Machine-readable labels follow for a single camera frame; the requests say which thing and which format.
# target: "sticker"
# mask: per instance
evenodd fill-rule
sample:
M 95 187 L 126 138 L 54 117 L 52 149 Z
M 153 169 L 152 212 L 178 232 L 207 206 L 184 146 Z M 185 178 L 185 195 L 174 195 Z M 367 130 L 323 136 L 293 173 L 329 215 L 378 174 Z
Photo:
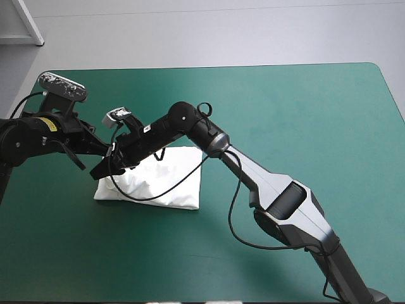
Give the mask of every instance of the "sticker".
M 38 119 L 41 119 L 49 128 L 49 130 L 51 132 L 56 132 L 58 131 L 58 128 L 56 127 L 56 125 L 52 122 L 52 120 L 46 118 L 46 117 L 36 117 Z
M 151 130 L 151 125 L 147 125 L 146 127 L 144 127 L 144 133 L 146 133 L 147 131 Z

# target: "white towel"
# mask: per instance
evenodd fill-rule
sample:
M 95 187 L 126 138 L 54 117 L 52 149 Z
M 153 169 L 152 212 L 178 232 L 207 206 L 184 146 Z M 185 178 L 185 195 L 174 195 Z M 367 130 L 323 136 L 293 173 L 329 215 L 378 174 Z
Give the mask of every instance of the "white towel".
M 166 148 L 162 161 L 153 155 L 134 168 L 126 169 L 123 175 L 114 175 L 119 187 L 134 198 L 151 198 L 174 186 L 183 179 L 200 162 L 203 152 L 195 147 Z M 152 201 L 137 202 L 147 205 L 164 206 L 181 209 L 198 209 L 201 181 L 201 167 L 174 190 Z M 95 200 L 131 199 L 122 195 L 109 177 L 100 179 Z

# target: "yellow label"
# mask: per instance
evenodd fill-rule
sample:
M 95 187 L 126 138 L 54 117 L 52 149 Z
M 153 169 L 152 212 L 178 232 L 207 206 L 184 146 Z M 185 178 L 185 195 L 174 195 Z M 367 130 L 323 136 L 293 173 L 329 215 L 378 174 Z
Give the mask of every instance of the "yellow label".
M 51 130 L 51 132 L 56 132 L 58 130 L 58 128 L 52 122 L 52 120 L 50 120 L 46 117 L 36 117 L 36 118 L 41 119 L 48 126 L 48 128 L 49 128 L 49 130 Z

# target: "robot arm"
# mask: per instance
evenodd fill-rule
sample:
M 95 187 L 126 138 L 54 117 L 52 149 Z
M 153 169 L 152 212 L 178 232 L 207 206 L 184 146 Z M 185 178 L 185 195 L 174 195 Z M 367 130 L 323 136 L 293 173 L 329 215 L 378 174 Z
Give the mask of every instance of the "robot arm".
M 267 171 L 233 147 L 228 134 L 209 120 L 211 110 L 205 114 L 191 104 L 179 102 L 151 125 L 139 125 L 135 135 L 118 136 L 112 156 L 114 168 L 136 166 L 182 135 L 208 156 L 219 158 L 239 177 L 236 155 L 242 165 L 241 181 L 250 190 L 249 206 L 254 208 L 254 219 L 262 230 L 287 246 L 316 245 L 313 248 L 309 245 L 308 249 L 341 301 L 391 303 L 384 294 L 366 287 L 310 188 L 288 175 Z M 117 117 L 110 120 L 111 125 L 117 120 Z M 108 176 L 106 161 L 91 174 L 95 179 Z

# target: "silver arm segment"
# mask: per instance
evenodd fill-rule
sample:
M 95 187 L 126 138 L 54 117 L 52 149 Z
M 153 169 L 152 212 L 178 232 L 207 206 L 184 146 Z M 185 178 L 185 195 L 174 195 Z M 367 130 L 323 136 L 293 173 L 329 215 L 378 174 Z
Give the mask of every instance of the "silver arm segment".
M 286 245 L 318 244 L 311 254 L 338 297 L 352 304 L 389 304 L 387 296 L 364 284 L 339 238 L 324 217 L 310 188 L 285 174 L 274 174 L 231 145 L 223 151 L 235 153 L 242 164 L 242 182 L 250 190 L 249 206 L 254 208 L 258 225 Z M 233 155 L 220 159 L 236 175 L 240 168 Z

